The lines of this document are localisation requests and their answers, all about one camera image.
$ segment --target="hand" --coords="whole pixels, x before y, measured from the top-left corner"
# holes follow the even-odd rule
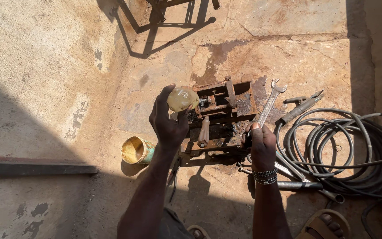
[[[170,84],[162,89],[160,95],[154,102],[153,111],[148,117],[148,121],[157,135],[157,146],[162,150],[176,151],[188,133],[188,112],[192,104],[184,111],[178,112],[178,120],[169,118],[167,97],[175,88],[175,84]]]
[[[256,172],[271,171],[275,168],[276,137],[266,125],[260,128],[257,122],[247,125],[245,132],[241,136],[241,148],[247,138],[247,133],[251,129],[252,145],[250,148],[251,169]]]

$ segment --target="bracelet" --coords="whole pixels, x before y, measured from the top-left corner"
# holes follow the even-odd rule
[[[274,170],[271,171],[265,171],[265,172],[256,172],[256,171],[251,171],[253,173],[254,177],[268,177],[271,176],[274,173],[278,172],[278,169],[275,168]]]
[[[277,180],[278,176],[275,174],[274,177],[270,178],[270,179],[267,179],[267,180],[260,180],[258,178],[254,178],[254,180],[260,184],[263,184],[263,185],[268,185],[268,184],[271,184],[273,182],[275,182]]]

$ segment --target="small bottle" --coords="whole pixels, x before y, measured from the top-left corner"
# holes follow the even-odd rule
[[[175,88],[167,97],[167,103],[172,111],[183,111],[190,104],[193,105],[191,109],[194,109],[199,103],[199,98],[197,93],[190,89]]]

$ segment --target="paint can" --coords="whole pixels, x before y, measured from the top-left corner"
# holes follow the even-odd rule
[[[154,145],[138,136],[132,136],[122,144],[120,154],[129,164],[149,164],[154,155]]]

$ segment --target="rubber hose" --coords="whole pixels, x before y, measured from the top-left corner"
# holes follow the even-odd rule
[[[317,112],[335,113],[345,118],[309,118],[303,120],[304,117]],[[282,150],[283,148],[279,140],[279,132],[283,124],[281,122],[277,123],[274,131],[277,138],[277,147],[280,154],[293,167],[302,173],[312,175],[319,180],[326,189],[342,195],[364,195],[382,201],[382,126],[368,120],[368,118],[380,116],[382,117],[382,113],[360,116],[353,112],[335,108],[314,109],[302,114],[288,130],[284,138],[285,151]],[[316,125],[306,139],[304,151],[307,155],[307,160],[300,152],[296,136],[296,130],[302,125]],[[344,163],[345,167],[338,167],[340,169],[336,171],[329,171],[328,169],[331,169],[331,166],[323,163],[322,151],[326,143],[338,132],[343,133],[349,143],[349,155]],[[364,163],[367,165],[349,166],[354,156],[354,143],[351,138],[351,133],[359,133],[363,136],[366,147]],[[373,167],[371,171],[367,171],[369,166]],[[360,170],[349,177],[337,177],[345,168],[360,168]],[[378,204],[379,202],[368,206],[362,215],[362,223],[371,238],[375,238],[375,235],[368,226],[366,216],[369,211]]]

